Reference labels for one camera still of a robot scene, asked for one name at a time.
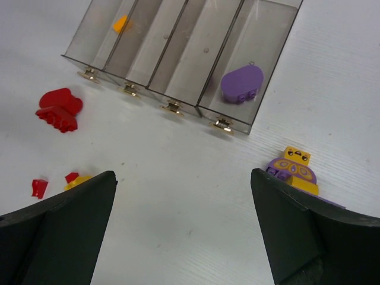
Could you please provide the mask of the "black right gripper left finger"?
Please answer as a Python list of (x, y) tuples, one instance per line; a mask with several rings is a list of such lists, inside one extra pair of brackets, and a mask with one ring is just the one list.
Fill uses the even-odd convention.
[(117, 187), (113, 171), (1, 216), (1, 284), (90, 284)]

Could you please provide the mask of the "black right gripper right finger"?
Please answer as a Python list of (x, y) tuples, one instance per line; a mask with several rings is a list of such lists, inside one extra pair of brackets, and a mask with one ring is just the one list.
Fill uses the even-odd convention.
[(379, 284), (379, 218), (256, 168), (251, 189), (275, 284)]

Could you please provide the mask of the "small red lego piece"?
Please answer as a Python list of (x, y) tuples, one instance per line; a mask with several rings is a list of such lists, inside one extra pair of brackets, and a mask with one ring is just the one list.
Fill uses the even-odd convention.
[(44, 197), (46, 189), (48, 187), (48, 181), (44, 179), (34, 179), (32, 181), (32, 196), (41, 200)]

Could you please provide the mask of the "yellow butterfly lego piece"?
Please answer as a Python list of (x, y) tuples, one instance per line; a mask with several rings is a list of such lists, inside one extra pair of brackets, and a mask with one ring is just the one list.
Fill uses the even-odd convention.
[(72, 181), (71, 183), (67, 184), (65, 187), (64, 187), (64, 190), (67, 191), (69, 189), (72, 189), (73, 187), (76, 187), (77, 185), (91, 179), (92, 176), (80, 176), (78, 178), (76, 178), (76, 180)]

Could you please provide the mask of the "large red lego assembly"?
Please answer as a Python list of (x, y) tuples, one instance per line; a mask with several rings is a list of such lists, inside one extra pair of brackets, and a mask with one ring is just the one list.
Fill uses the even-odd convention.
[(60, 88), (45, 93), (39, 101), (35, 115), (52, 125), (61, 133), (78, 129), (77, 115), (83, 108), (83, 101), (75, 97), (68, 88)]

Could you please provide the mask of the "small orange lego brick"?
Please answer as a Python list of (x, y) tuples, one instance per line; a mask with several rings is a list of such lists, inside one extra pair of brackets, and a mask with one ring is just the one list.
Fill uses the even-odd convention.
[(121, 34), (123, 31), (128, 31), (132, 28), (134, 22), (129, 20), (127, 15), (123, 15), (118, 21), (116, 21), (112, 28), (115, 33)]

